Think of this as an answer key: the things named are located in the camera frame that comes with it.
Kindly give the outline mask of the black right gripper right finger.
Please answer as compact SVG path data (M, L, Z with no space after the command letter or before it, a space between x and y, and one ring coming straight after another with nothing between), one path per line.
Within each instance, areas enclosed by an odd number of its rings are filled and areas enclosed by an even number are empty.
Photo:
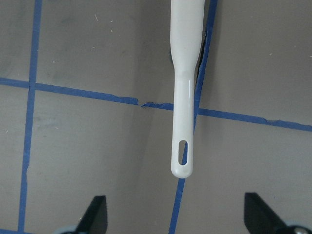
M244 195L244 224L251 234L303 234L305 227L287 225L257 194Z

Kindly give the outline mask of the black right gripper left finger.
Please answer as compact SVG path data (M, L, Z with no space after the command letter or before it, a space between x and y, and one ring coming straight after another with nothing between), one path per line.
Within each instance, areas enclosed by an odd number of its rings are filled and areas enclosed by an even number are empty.
M108 228L106 196L95 196L76 227L77 234L105 234Z

